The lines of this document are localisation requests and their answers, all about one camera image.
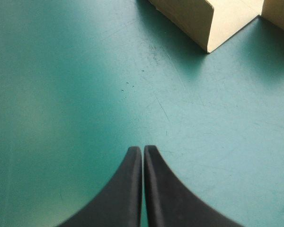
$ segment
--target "black rubber tip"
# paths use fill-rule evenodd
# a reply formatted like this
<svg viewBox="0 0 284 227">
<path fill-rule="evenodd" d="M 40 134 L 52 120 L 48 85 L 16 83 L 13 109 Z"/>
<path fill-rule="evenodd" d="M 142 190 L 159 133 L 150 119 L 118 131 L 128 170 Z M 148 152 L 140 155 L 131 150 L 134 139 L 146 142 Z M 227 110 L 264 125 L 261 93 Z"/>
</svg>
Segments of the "black rubber tip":
<svg viewBox="0 0 284 227">
<path fill-rule="evenodd" d="M 59 227 L 139 227 L 141 200 L 141 152 L 131 147 L 103 190 Z"/>
<path fill-rule="evenodd" d="M 192 194 L 173 174 L 155 146 L 144 149 L 149 227 L 240 227 Z"/>
</svg>

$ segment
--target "green floor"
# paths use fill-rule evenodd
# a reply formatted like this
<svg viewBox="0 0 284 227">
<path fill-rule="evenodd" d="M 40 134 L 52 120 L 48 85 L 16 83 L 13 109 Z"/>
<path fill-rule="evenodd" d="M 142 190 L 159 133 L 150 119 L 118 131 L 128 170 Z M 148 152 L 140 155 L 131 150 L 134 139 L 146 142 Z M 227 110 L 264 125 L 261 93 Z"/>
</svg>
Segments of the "green floor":
<svg viewBox="0 0 284 227">
<path fill-rule="evenodd" d="M 57 225 L 146 144 L 218 211 L 284 227 L 284 32 L 256 19 L 208 55 L 147 0 L 0 0 L 0 227 Z"/>
</svg>

